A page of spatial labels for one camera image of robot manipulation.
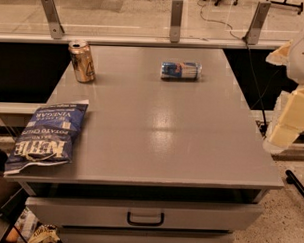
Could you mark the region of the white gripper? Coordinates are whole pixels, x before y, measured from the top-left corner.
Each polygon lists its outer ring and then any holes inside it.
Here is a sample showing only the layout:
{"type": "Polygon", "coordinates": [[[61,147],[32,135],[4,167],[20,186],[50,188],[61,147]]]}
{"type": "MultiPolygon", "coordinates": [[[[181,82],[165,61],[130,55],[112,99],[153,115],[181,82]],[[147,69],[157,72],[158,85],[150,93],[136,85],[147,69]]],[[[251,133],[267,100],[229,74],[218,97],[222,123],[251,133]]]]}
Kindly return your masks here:
{"type": "MultiPolygon", "coordinates": [[[[293,41],[271,52],[265,61],[275,66],[287,65],[288,78],[304,85],[304,28],[293,41]]],[[[292,92],[282,91],[278,97],[263,148],[270,154],[279,154],[303,132],[304,86],[298,86],[292,92]]]]}

